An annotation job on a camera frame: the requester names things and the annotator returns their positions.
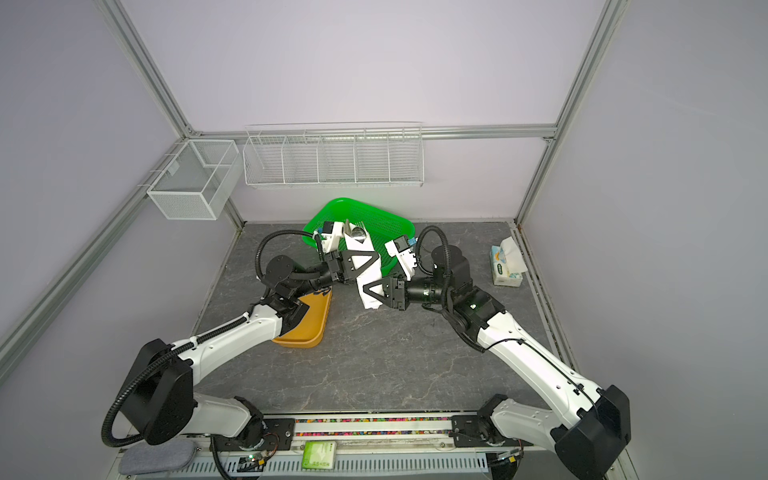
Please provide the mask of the tissue box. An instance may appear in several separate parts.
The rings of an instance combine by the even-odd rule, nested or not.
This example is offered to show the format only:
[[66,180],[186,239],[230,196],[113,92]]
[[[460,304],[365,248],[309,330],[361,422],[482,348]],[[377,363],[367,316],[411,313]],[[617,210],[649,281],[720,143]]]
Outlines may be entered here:
[[513,237],[507,237],[490,250],[492,283],[501,287],[520,287],[528,267]]

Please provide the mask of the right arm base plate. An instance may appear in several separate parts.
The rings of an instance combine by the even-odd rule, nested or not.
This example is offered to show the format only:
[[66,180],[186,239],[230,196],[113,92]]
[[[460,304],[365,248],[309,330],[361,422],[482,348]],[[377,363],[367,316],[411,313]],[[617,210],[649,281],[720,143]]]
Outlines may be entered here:
[[501,447],[511,445],[511,440],[504,437],[492,422],[477,414],[454,415],[450,418],[449,436],[459,448]]

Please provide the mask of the yellow plastic tray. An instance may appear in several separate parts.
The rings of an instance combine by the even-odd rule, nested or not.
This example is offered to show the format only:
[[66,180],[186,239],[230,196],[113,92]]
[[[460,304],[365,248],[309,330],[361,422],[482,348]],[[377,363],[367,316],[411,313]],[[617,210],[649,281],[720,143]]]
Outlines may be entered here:
[[303,314],[300,321],[272,342],[286,348],[308,349],[317,346],[324,337],[331,301],[331,289],[300,297],[298,312]]

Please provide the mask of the silver spoon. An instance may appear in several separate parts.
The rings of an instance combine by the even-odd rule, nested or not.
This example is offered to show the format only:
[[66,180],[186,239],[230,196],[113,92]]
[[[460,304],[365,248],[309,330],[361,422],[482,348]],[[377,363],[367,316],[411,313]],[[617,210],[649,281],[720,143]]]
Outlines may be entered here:
[[349,236],[359,243],[364,243],[367,239],[367,232],[362,226],[350,225]]

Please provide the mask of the green card box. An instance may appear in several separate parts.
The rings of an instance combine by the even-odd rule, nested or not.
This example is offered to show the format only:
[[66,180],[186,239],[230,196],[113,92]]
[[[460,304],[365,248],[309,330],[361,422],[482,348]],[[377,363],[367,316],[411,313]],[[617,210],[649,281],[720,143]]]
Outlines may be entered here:
[[301,460],[303,470],[333,470],[337,443],[335,441],[308,441],[304,444]]

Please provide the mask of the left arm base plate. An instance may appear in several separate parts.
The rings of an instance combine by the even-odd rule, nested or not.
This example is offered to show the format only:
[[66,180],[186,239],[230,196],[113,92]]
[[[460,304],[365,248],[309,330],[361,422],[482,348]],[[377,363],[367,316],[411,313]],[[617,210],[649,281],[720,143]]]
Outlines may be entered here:
[[294,437],[295,419],[290,417],[251,420],[235,437],[213,435],[212,444],[218,451],[289,450]]

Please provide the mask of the white mesh box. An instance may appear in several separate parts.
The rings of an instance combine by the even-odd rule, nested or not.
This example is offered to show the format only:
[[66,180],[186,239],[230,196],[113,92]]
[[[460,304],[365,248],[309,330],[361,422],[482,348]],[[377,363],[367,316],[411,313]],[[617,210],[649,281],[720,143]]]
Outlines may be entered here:
[[168,220],[216,220],[243,168],[235,141],[190,139],[171,157],[148,195]]

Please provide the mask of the white paper napkin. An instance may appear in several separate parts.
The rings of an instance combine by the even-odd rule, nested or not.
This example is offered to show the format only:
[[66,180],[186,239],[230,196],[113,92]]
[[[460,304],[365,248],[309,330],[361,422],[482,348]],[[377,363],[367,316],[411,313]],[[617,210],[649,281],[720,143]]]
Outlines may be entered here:
[[355,272],[358,294],[365,309],[378,309],[382,303],[364,292],[363,287],[382,278],[381,259],[375,250],[370,234],[362,223],[354,224],[346,220],[343,224],[343,234],[348,251],[353,251],[351,257]]

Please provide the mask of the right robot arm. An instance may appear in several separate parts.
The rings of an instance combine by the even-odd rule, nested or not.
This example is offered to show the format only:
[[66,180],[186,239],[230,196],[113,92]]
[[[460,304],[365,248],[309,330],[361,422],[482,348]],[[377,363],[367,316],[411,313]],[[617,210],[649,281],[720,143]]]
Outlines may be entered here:
[[579,479],[603,478],[631,441],[627,395],[559,360],[475,284],[468,260],[439,227],[423,232],[440,241],[431,265],[424,265],[420,239],[401,237],[395,242],[396,253],[406,257],[400,271],[384,276],[371,261],[360,266],[362,296],[400,311],[414,303],[435,307],[464,343],[499,358],[546,404],[540,409],[496,394],[477,410],[473,425],[455,435],[489,446],[530,443],[554,452]]

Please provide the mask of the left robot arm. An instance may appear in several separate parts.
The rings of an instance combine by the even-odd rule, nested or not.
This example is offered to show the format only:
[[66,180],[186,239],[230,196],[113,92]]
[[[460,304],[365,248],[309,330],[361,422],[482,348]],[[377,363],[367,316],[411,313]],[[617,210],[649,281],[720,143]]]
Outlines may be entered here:
[[155,339],[140,349],[103,420],[100,435],[105,446],[119,448],[140,441],[160,445],[179,435],[219,436],[243,450],[263,444],[267,426],[255,405],[242,397],[198,394],[196,385],[251,348],[296,329],[311,310],[304,296],[380,270],[380,256],[361,225],[342,226],[338,234],[309,234],[319,258],[309,268],[286,255],[262,262],[270,241],[304,234],[278,230],[259,243],[254,269],[266,290],[248,311],[188,339],[173,343]]

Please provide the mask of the green plastic basket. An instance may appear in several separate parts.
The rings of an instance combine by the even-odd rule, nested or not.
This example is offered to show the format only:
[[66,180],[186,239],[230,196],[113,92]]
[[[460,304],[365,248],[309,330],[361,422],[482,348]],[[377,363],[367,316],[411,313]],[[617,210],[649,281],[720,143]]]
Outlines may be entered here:
[[398,264],[398,260],[387,253],[385,244],[401,236],[415,236],[415,226],[410,220],[351,198],[329,201],[303,230],[313,233],[328,221],[362,224],[371,236],[376,252],[381,255],[381,270],[384,276]]

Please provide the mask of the grey cloth pad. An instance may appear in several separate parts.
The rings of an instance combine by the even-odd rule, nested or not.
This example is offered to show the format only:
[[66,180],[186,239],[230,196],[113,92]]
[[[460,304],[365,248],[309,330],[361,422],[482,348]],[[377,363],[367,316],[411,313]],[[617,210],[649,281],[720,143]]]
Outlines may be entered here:
[[194,459],[196,452],[196,444],[189,439],[174,439],[160,445],[136,445],[124,452],[118,472],[135,476],[179,470]]

